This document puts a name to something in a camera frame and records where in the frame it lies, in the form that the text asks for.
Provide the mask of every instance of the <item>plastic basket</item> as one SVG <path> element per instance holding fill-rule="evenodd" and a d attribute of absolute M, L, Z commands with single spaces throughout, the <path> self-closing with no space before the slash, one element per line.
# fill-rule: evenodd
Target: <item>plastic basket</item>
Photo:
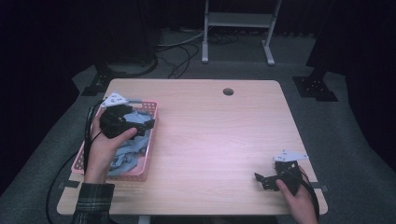
<path fill-rule="evenodd" d="M 137 165 L 134 169 L 129 172 L 121 173 L 120 175 L 107 176 L 107 179 L 114 180 L 129 180 L 129 181 L 145 181 L 149 172 L 149 161 L 152 153 L 152 146 L 154 144 L 155 133 L 158 126 L 158 110 L 156 102 L 142 102 L 142 104 L 134 105 L 134 109 L 137 111 L 146 111 L 155 119 L 154 128 L 151 129 L 148 138 L 148 148 L 146 153 L 139 154 Z M 84 143 L 82 143 L 81 148 L 72 165 L 72 173 L 84 175 Z"/>

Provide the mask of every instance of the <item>white plastic part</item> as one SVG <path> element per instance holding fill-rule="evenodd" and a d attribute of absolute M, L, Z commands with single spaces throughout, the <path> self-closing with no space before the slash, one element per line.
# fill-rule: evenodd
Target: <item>white plastic part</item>
<path fill-rule="evenodd" d="M 286 149 L 283 150 L 281 154 L 274 157 L 274 161 L 299 161 L 299 160 L 306 160 L 308 159 L 308 155 L 300 154 L 297 152 L 287 151 Z"/>
<path fill-rule="evenodd" d="M 115 91 L 113 91 L 108 97 L 107 99 L 105 99 L 102 104 L 101 107 L 105 108 L 105 107 L 109 107 L 109 106 L 113 106 L 113 105 L 127 105 L 129 104 L 129 101 L 119 95 L 118 93 L 116 93 Z"/>

